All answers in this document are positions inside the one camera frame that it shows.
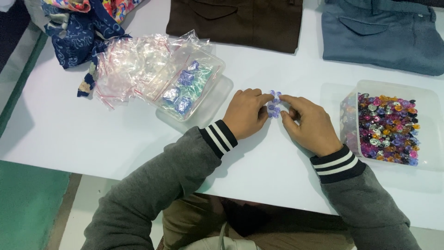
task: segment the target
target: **white table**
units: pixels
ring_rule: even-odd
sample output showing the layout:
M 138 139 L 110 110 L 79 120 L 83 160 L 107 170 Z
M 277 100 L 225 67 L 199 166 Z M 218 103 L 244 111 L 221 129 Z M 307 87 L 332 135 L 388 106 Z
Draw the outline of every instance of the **white table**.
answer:
M 129 15 L 124 28 L 134 37 L 165 33 L 169 9 L 167 0 L 146 0 Z M 437 25 L 444 35 L 444 12 L 438 13 Z M 337 132 L 339 102 L 361 79 L 420 85 L 444 95 L 444 76 L 323 61 L 322 51 L 321 12 L 316 0 L 304 3 L 295 55 L 218 44 L 216 55 L 226 62 L 224 75 L 234 82 L 234 89 L 214 120 L 223 117 L 237 89 L 249 87 L 304 96 L 324 106 Z M 1 160 L 122 179 L 181 136 L 141 100 L 108 112 L 98 100 L 77 98 L 76 90 L 87 68 L 85 64 L 63 70 L 48 40 L 0 139 Z M 444 230 L 442 173 L 403 166 L 371 167 L 413 226 Z M 260 132 L 240 141 L 200 190 L 336 213 L 322 194 L 308 157 L 292 143 L 281 119 L 269 119 Z

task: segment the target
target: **right hand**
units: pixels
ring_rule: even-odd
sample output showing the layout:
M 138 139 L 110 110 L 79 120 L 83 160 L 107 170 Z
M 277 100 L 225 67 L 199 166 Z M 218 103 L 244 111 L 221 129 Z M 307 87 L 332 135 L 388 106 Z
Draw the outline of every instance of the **right hand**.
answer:
M 291 105 L 289 112 L 281 111 L 282 123 L 290 137 L 318 157 L 342 149 L 334 131 L 330 116 L 324 108 L 303 97 L 280 95 L 280 99 Z

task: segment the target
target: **left hand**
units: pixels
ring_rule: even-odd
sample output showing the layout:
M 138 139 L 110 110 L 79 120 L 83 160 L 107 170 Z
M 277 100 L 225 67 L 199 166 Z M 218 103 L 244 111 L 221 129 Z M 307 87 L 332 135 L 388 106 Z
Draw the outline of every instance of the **left hand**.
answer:
M 259 131 L 268 119 L 267 102 L 273 95 L 262 94 L 260 89 L 238 90 L 222 119 L 236 140 L 245 139 Z

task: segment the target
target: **finger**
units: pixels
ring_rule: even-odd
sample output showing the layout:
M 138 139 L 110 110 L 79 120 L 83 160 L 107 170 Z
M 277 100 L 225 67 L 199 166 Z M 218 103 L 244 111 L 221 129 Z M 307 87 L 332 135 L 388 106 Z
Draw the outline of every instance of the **finger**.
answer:
M 296 122 L 293 121 L 287 111 L 281 111 L 282 123 L 287 130 L 288 134 L 293 138 L 298 138 L 301 132 L 301 128 Z
M 267 102 L 272 101 L 274 99 L 274 96 L 271 94 L 262 94 L 262 95 L 258 96 L 258 98 L 259 98 L 259 105 L 263 106 Z
M 242 94 L 242 90 L 238 90 L 235 94 L 234 94 L 234 96 L 238 96 L 238 95 L 240 95 L 240 94 Z
M 266 106 L 262 106 L 259 109 L 259 113 L 258 113 L 258 124 L 259 127 L 262 128 L 265 124 L 265 122 L 268 119 L 268 112 L 267 112 L 267 107 Z
M 262 90 L 253 89 L 250 94 L 253 94 L 255 97 L 258 97 L 258 96 L 262 95 Z
M 246 89 L 244 90 L 244 94 L 248 94 L 250 91 L 252 91 L 252 89 Z
M 288 114 L 290 115 L 291 119 L 293 119 L 293 121 L 298 121 L 301 119 L 301 115 L 298 111 L 293 109 L 293 107 L 290 107 L 290 109 L 288 110 Z
M 289 95 L 280 95 L 279 98 L 290 104 L 299 113 L 303 113 L 304 109 L 307 107 L 307 101 L 309 101 L 305 98 L 302 99 L 302 97 L 293 97 Z

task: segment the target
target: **pocket flap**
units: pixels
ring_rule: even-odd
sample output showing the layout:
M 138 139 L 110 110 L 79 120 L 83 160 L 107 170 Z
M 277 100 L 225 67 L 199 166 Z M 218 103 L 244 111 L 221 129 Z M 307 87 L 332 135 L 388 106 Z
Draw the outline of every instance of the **pocket flap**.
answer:
M 209 20 L 233 14 L 238 10 L 235 6 L 205 4 L 194 0 L 190 0 L 189 4 L 194 12 Z
M 389 27 L 387 24 L 370 24 L 370 23 L 365 23 L 363 21 L 354 20 L 345 16 L 340 16 L 339 21 L 352 31 L 362 36 L 375 35 L 383 31 L 386 31 Z

